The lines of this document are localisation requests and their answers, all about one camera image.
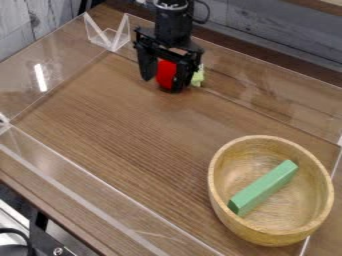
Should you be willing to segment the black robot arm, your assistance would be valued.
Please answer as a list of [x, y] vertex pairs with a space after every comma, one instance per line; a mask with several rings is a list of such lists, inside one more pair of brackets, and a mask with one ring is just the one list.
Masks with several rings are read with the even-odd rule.
[[156, 26], [134, 29], [141, 76], [160, 88], [180, 93], [200, 70], [205, 49], [192, 40], [194, 0], [154, 0]]

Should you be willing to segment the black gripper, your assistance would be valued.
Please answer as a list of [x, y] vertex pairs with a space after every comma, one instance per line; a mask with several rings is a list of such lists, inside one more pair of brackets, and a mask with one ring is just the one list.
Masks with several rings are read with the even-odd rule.
[[192, 40], [169, 44], [154, 35], [154, 29], [138, 27], [134, 48], [138, 51], [141, 76], [150, 81], [157, 74], [158, 60], [165, 59], [176, 65], [172, 79], [173, 93], [180, 93], [190, 85], [193, 75], [198, 71], [205, 49]]

